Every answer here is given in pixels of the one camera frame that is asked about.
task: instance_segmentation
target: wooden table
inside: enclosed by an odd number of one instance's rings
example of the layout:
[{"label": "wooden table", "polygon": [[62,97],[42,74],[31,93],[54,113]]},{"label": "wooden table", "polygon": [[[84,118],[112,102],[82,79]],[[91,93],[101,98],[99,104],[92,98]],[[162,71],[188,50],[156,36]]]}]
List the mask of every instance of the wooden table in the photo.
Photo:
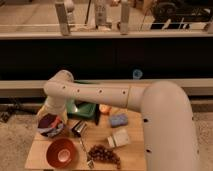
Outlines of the wooden table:
[{"label": "wooden table", "polygon": [[[144,157],[141,114],[125,109],[113,108],[111,110],[111,114],[116,113],[126,113],[129,124],[118,128],[110,128],[107,115],[101,115],[98,126],[96,126],[93,122],[87,122],[88,127],[83,134],[86,148],[89,150],[92,146],[98,144],[108,146],[106,138],[110,136],[113,131],[126,128],[131,139],[131,144],[114,149],[114,152],[121,158],[121,170],[145,171],[146,164]],[[77,120],[70,119],[68,127],[73,127],[75,123],[77,123]],[[64,130],[60,136],[69,137],[74,142],[78,151],[76,162],[71,164],[68,170],[89,170],[86,164],[85,153],[81,149],[78,139],[74,138],[68,129]],[[39,133],[36,133],[26,160],[26,169],[54,169],[47,163],[46,160],[46,151],[52,140],[53,139],[48,139],[41,136]],[[114,164],[94,162],[94,166],[94,170],[116,170],[116,165]]]}]

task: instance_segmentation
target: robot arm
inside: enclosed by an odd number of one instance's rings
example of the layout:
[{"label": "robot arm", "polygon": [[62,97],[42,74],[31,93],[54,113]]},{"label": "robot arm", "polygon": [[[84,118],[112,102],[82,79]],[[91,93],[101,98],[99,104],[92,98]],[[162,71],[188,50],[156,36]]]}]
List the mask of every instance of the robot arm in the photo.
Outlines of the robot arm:
[{"label": "robot arm", "polygon": [[148,171],[199,171],[198,144],[193,113],[184,91],[162,81],[149,87],[76,84],[68,71],[60,71],[44,85],[49,113],[64,111],[74,98],[141,112]]}]

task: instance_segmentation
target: orange bowl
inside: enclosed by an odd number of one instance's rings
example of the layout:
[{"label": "orange bowl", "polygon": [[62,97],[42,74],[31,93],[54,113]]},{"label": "orange bowl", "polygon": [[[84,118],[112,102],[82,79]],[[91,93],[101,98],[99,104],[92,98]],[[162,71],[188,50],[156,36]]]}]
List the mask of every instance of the orange bowl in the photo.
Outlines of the orange bowl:
[{"label": "orange bowl", "polygon": [[60,138],[53,141],[47,149],[46,158],[54,168],[64,168],[75,158],[77,150],[71,140]]}]

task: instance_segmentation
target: metal fork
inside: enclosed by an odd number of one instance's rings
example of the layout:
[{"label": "metal fork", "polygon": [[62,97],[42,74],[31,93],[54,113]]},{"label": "metal fork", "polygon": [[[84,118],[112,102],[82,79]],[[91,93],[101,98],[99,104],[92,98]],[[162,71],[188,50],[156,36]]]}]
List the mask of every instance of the metal fork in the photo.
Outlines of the metal fork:
[{"label": "metal fork", "polygon": [[94,168],[94,163],[93,163],[92,157],[87,152],[86,147],[85,147],[84,142],[83,142],[81,137],[79,138],[79,141],[80,141],[80,144],[81,144],[81,147],[82,147],[83,151],[86,153],[87,165],[89,166],[90,169],[93,169]]}]

